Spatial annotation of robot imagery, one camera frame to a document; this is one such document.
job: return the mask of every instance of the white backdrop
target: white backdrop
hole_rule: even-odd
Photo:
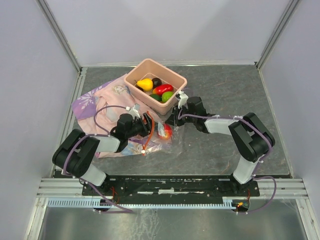
[[[0,239],[21,240],[77,73],[36,1],[0,1],[0,22]]]
[[[295,177],[320,221],[320,1],[303,0],[262,68]]]
[[[82,66],[253,64],[289,0],[47,0]]]

